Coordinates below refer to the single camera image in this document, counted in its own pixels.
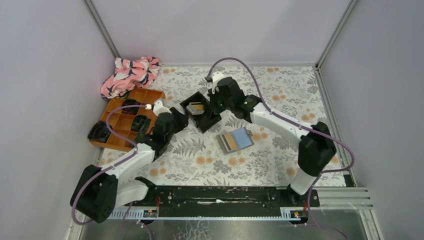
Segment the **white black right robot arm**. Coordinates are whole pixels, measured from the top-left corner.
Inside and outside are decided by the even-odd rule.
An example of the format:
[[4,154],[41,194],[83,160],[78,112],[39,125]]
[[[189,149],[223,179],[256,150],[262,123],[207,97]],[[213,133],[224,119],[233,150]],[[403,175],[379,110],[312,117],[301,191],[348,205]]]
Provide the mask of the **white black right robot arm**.
[[211,83],[207,92],[209,106],[216,114],[228,110],[236,118],[265,127],[297,147],[299,170],[289,184],[286,198],[293,206],[301,205],[307,199],[306,192],[337,152],[328,126],[321,121],[302,123],[274,111],[260,97],[244,94],[232,77],[209,76],[206,81]]

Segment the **black plastic card tray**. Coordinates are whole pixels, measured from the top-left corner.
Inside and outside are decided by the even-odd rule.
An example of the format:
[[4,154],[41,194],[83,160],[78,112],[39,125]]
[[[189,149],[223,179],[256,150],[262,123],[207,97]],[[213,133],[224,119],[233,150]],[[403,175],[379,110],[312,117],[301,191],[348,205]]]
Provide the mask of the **black plastic card tray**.
[[[186,107],[190,103],[196,103],[201,102],[204,105],[204,113],[200,115],[192,115],[188,110],[186,110]],[[215,114],[215,112],[210,107],[209,100],[206,99],[206,97],[197,91],[187,99],[183,100],[179,104],[184,112],[189,116],[191,120],[194,121],[195,126],[202,132],[205,133],[208,131],[211,127],[213,127],[215,124],[217,124],[221,119],[220,114]]]

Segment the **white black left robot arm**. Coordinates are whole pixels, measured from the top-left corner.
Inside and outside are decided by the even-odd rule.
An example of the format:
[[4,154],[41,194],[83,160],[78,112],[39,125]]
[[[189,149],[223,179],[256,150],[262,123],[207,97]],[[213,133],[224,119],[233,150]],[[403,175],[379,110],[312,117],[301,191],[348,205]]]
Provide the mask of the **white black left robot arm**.
[[129,178],[135,170],[157,160],[168,149],[172,137],[189,123],[189,117],[174,107],[155,114],[152,132],[134,143],[132,150],[104,167],[91,164],[83,170],[70,199],[76,224],[83,225],[76,212],[87,216],[90,222],[102,223],[117,207],[134,201],[144,206],[154,202],[153,183]]

